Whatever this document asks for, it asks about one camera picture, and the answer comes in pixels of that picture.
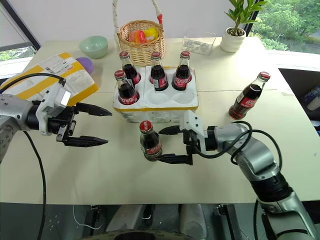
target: tabletop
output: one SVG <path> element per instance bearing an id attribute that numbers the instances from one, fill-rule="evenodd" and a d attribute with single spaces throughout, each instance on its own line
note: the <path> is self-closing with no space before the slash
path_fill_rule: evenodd
<path id="1" fill-rule="evenodd" d="M 166 40 L 164 65 L 174 65 L 179 60 L 180 49 L 176 49 L 181 44 L 179 42 L 180 39 Z M 300 199 L 319 200 L 320 138 L 296 97 L 286 90 L 286 81 L 279 71 L 268 63 L 262 44 L 257 38 L 246 38 L 244 44 L 246 50 L 241 49 L 236 54 L 227 55 L 218 45 L 214 46 L 210 56 L 192 54 L 192 66 L 197 73 L 199 91 L 199 107 L 195 113 L 202 119 L 205 127 L 223 126 L 232 122 L 228 109 L 238 94 L 255 79 L 260 70 L 269 71 L 271 80 L 266 83 L 257 104 L 244 120 L 251 123 L 254 129 L 266 131 L 275 138 L 283 157 L 282 173 Z M 39 50 L 30 65 L 63 51 L 75 57 L 83 56 L 77 50 L 75 42 L 49 42 Z M 116 61 L 111 58 L 117 57 L 115 52 L 115 49 L 111 49 L 109 55 L 93 61 L 95 66 L 100 66 L 100 73 L 93 76 L 95 81 L 100 81 L 100 89 L 83 101 L 108 109 L 113 116 L 97 117 L 80 113 L 75 117 L 77 124 L 73 134 L 75 137 L 95 136 L 107 139 L 109 143 L 89 148 L 66 147 L 56 142 L 55 136 L 30 132 L 43 161 L 47 180 L 47 203 L 254 202 L 256 195 L 250 183 L 239 167 L 230 162 L 228 154 L 216 159 L 194 155 L 193 166 L 150 162 L 144 158 L 140 149 L 139 125 L 127 123 L 112 108 L 112 92 L 115 86 L 113 72 L 121 65 L 118 59 L 115 64 Z M 220 56 L 222 61 L 227 58 L 229 60 L 222 65 L 215 56 Z M 243 56 L 255 57 L 256 61 L 243 61 Z M 257 62 L 263 62 L 266 69 L 262 69 Z M 226 75 L 222 74 L 222 68 L 227 69 Z M 172 125 L 175 123 L 156 123 L 154 129 L 159 131 Z M 272 142 L 263 135 L 253 135 L 271 149 L 278 161 Z M 166 154 L 186 153 L 182 135 L 161 136 L 161 142 Z M 0 189 L 0 202 L 42 202 L 38 161 L 21 131 L 14 136 L 1 163 Z"/>

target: green leaves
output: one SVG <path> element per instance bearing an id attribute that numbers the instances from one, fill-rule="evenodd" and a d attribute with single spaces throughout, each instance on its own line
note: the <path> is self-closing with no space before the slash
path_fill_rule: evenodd
<path id="1" fill-rule="evenodd" d="M 247 6 L 244 8 L 245 0 L 229 0 L 229 2 L 234 6 L 234 10 L 229 9 L 228 15 L 231 18 L 236 26 L 239 24 L 249 24 L 254 23 L 255 21 L 250 20 L 250 17 L 253 12 L 263 10 L 262 6 L 267 4 L 267 1 L 259 1 L 255 3 L 255 0 L 246 0 Z"/>

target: bottle neck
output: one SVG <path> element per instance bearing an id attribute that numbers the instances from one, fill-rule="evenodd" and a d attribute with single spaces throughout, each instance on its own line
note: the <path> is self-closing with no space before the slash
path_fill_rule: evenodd
<path id="1" fill-rule="evenodd" d="M 121 63 L 122 63 L 122 67 L 124 67 L 125 65 L 128 65 L 128 64 L 132 65 L 132 62 L 129 57 L 128 58 L 121 58 Z"/>
<path id="2" fill-rule="evenodd" d="M 149 131 L 147 131 L 147 132 L 141 132 L 141 134 L 142 134 L 143 136 L 151 136 L 151 135 L 155 134 L 155 131 L 154 131 L 154 129 L 152 128 L 151 130 L 149 130 Z"/>
<path id="3" fill-rule="evenodd" d="M 179 67 L 181 66 L 181 65 L 186 65 L 186 66 L 188 66 L 189 67 L 189 59 L 188 58 L 180 58 L 180 62 L 179 62 Z"/>
<path id="4" fill-rule="evenodd" d="M 125 84 L 129 85 L 130 83 L 128 82 L 128 80 L 125 77 L 123 77 L 123 78 L 117 79 L 116 84 L 118 85 L 118 88 L 120 89 L 122 85 L 125 85 Z"/>
<path id="5" fill-rule="evenodd" d="M 162 66 L 161 59 L 152 59 L 152 67 L 157 65 Z"/>
<path id="6" fill-rule="evenodd" d="M 250 85 L 257 89 L 263 89 L 266 82 L 257 77 Z"/>

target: wicker basket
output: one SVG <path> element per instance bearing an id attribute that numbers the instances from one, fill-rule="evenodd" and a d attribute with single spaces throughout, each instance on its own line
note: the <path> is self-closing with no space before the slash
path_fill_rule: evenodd
<path id="1" fill-rule="evenodd" d="M 159 24 L 148 20 L 136 20 L 125 24 L 123 27 L 118 27 L 117 21 L 117 3 L 118 0 L 113 0 L 113 23 L 115 33 L 117 35 L 119 46 L 122 51 L 126 51 L 130 54 L 130 58 L 134 65 L 147 66 L 151 65 L 151 54 L 153 52 L 159 52 L 163 57 L 165 54 L 165 35 L 162 23 L 162 13 L 156 0 L 152 0 L 155 7 L 155 12 L 159 21 Z M 158 38 L 152 42 L 147 43 L 134 43 L 129 42 L 129 33 L 136 30 L 146 30 L 148 28 L 156 28 L 158 31 Z"/>

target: purple ball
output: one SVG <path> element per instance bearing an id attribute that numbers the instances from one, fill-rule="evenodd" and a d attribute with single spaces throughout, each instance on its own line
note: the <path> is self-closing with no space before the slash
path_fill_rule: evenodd
<path id="1" fill-rule="evenodd" d="M 84 69 L 91 75 L 94 71 L 94 64 L 92 63 L 90 58 L 87 57 L 78 57 L 75 60 L 77 60 L 81 65 L 84 67 Z"/>

